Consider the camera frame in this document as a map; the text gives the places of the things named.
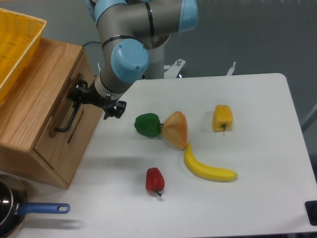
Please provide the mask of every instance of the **cable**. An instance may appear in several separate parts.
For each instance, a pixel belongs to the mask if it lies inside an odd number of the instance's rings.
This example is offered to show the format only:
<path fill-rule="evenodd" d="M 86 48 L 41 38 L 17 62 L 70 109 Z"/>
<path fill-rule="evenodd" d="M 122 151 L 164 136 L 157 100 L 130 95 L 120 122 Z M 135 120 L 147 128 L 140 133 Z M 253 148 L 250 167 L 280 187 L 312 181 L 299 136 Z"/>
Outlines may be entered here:
<path fill-rule="evenodd" d="M 83 47 L 85 47 L 86 45 L 92 44 L 92 43 L 101 44 L 99 41 L 89 41 L 89 42 L 86 42 L 85 44 L 83 44 Z"/>

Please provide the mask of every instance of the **metal pot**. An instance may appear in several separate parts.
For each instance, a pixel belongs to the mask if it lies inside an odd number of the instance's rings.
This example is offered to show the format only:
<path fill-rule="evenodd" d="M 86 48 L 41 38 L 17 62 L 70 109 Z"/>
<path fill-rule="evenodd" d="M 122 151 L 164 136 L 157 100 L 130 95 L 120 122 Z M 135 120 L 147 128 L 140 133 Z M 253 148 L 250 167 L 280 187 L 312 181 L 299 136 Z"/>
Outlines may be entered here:
<path fill-rule="evenodd" d="M 70 210 L 67 203 L 28 202 L 23 183 L 11 176 L 0 176 L 0 238 L 12 234 L 27 213 L 66 214 Z"/>

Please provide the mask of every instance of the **pan handle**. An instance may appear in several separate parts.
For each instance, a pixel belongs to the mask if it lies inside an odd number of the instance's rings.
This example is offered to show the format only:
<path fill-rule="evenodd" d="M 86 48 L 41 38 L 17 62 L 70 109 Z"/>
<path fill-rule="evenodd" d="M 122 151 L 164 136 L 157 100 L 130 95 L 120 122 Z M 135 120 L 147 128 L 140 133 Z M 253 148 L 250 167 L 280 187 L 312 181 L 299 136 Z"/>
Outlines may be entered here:
<path fill-rule="evenodd" d="M 67 203 L 39 203 L 26 202 L 20 203 L 17 207 L 16 214 L 19 216 L 27 213 L 54 213 L 66 214 L 70 211 L 70 206 Z"/>

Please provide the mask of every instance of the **green bell pepper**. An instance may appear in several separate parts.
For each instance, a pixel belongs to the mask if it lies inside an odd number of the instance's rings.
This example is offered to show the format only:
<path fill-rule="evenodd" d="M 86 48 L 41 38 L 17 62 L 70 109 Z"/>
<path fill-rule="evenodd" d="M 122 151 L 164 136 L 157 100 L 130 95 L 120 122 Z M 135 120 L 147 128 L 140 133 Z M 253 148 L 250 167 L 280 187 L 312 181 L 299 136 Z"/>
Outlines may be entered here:
<path fill-rule="evenodd" d="M 143 136 L 157 137 L 160 134 L 161 123 L 158 115 L 146 113 L 135 118 L 134 127 Z"/>

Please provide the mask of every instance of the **plastic basket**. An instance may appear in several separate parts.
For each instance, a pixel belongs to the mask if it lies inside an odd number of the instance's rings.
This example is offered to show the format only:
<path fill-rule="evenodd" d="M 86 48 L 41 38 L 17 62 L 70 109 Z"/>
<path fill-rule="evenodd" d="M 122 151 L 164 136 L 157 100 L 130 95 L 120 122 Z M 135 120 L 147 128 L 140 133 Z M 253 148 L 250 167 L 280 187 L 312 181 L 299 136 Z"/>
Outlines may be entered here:
<path fill-rule="evenodd" d="M 0 8 L 0 105 L 35 53 L 46 24 Z"/>

